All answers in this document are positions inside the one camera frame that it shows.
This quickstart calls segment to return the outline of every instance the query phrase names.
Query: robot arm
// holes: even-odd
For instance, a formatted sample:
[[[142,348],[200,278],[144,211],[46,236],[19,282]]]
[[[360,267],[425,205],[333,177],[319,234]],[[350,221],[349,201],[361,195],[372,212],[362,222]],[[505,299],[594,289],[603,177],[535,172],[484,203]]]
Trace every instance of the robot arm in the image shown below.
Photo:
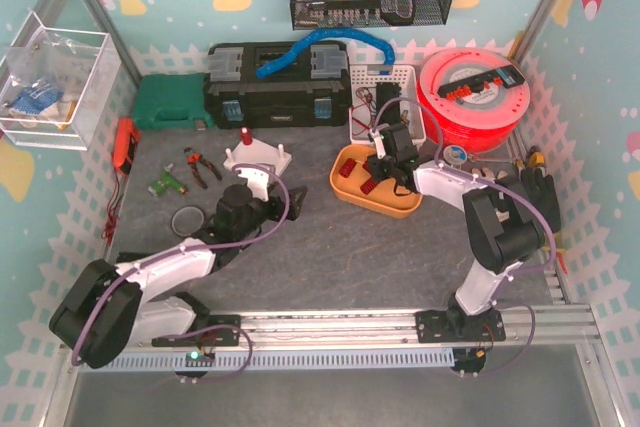
[[[49,329],[73,348],[98,300],[116,280],[122,283],[96,317],[80,349],[80,357],[90,367],[103,367],[129,344],[208,327],[208,309],[189,294],[153,299],[221,269],[246,248],[217,249],[213,253],[209,246],[252,237],[264,222],[279,220],[285,214],[284,202],[268,195],[267,182],[266,176],[256,175],[248,185],[228,187],[209,224],[176,247],[133,262],[111,265],[96,260],[88,264],[53,314]],[[289,191],[288,220],[298,217],[305,195],[306,187]],[[146,265],[144,269],[121,279],[138,269],[141,262]],[[194,344],[199,341],[194,337]]]
[[[511,273],[544,244],[540,224],[511,197],[501,197],[474,177],[436,164],[430,156],[420,157],[404,124],[383,126],[372,137],[376,154],[367,162],[376,181],[393,178],[397,185],[440,199],[465,214],[474,261],[450,303],[454,317],[464,323],[466,318],[491,309],[504,278],[511,278]],[[527,197],[516,177],[496,183]]]

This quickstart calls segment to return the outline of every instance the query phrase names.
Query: red multimeter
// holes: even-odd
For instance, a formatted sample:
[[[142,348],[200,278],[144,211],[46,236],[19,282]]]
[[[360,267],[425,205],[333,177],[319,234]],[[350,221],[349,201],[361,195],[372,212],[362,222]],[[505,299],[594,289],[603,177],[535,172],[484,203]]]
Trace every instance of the red multimeter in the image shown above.
[[[140,141],[140,131],[131,117],[121,117],[116,129],[116,142],[113,148],[113,165],[118,172],[129,175],[133,157]]]

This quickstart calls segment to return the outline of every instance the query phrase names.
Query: blue component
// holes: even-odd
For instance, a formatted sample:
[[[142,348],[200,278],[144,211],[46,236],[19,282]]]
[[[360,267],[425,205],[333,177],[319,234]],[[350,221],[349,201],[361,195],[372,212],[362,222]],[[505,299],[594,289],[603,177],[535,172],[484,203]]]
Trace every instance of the blue component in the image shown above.
[[[330,119],[331,112],[331,97],[325,97],[323,99],[316,99],[313,101],[313,113],[316,116],[316,119]]]
[[[505,72],[503,68],[496,69],[496,72],[498,72],[498,75],[502,78],[505,84],[513,85],[516,83],[515,79],[510,74]]]
[[[240,108],[240,102],[237,100],[227,100],[222,103],[222,110],[225,117],[231,122],[242,122],[244,114]]]
[[[62,90],[49,82],[38,82],[35,87],[25,87],[11,104],[22,114],[39,115],[62,98]]]
[[[262,67],[259,67],[256,70],[256,76],[258,76],[258,78],[260,79],[264,79],[265,77],[284,69],[289,64],[295,62],[298,55],[300,55],[302,51],[307,49],[311,44],[327,39],[329,37],[346,37],[348,39],[359,40],[360,42],[372,45],[373,47],[380,49],[384,53],[385,65],[393,65],[396,61],[396,54],[393,52],[393,47],[391,46],[391,44],[386,40],[374,37],[367,32],[363,32],[357,29],[351,29],[348,27],[335,29],[318,29],[314,30],[309,35],[293,44],[291,50],[285,53],[282,57],[272,60],[271,62],[267,62]]]
[[[457,155],[457,157],[464,163],[467,161],[468,156],[467,156],[467,151],[464,150],[462,147],[460,147],[459,145],[452,145],[451,146],[451,151]]]

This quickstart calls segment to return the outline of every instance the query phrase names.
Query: black toolbox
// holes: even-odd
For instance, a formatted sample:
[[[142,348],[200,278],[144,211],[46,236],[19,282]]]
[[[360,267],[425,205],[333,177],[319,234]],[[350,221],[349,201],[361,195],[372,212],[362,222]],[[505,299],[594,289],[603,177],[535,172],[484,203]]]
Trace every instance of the black toolbox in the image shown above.
[[[264,79],[256,69],[292,42],[219,44],[209,50],[205,108],[222,129],[344,125],[351,106],[347,48],[313,44],[287,68]]]

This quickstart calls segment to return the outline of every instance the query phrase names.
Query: aluminum rail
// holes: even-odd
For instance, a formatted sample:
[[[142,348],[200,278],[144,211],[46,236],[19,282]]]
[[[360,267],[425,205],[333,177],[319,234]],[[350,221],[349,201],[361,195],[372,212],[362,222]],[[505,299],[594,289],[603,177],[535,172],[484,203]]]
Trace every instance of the aluminum rail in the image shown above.
[[[376,348],[448,348],[473,347],[477,342],[442,342],[420,344],[414,314],[421,309],[299,311],[299,312],[235,312],[242,317],[247,331],[259,350],[336,350]],[[600,342],[600,334],[588,305],[535,306],[536,333],[534,345],[575,345]],[[502,311],[507,339],[496,347],[522,345],[531,331],[531,316],[525,308]],[[241,346],[246,342],[241,338]],[[234,347],[218,347],[233,350]],[[133,351],[166,351],[191,348],[155,349],[149,344],[127,349]]]

